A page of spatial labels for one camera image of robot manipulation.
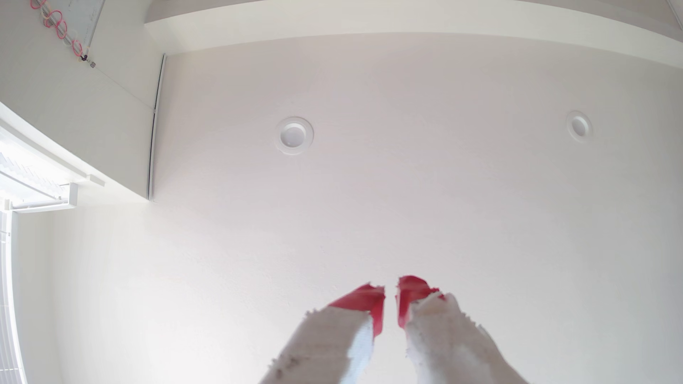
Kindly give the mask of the white cloth-wrapped gripper finger with red tip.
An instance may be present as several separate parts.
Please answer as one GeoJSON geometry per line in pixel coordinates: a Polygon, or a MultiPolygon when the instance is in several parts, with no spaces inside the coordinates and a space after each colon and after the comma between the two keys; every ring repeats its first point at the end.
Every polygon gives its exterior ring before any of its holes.
{"type": "Polygon", "coordinates": [[[365,284],[308,311],[261,383],[357,383],[382,333],[385,288],[365,284]]]}
{"type": "Polygon", "coordinates": [[[418,383],[527,383],[452,293],[405,275],[396,299],[418,383]]]}

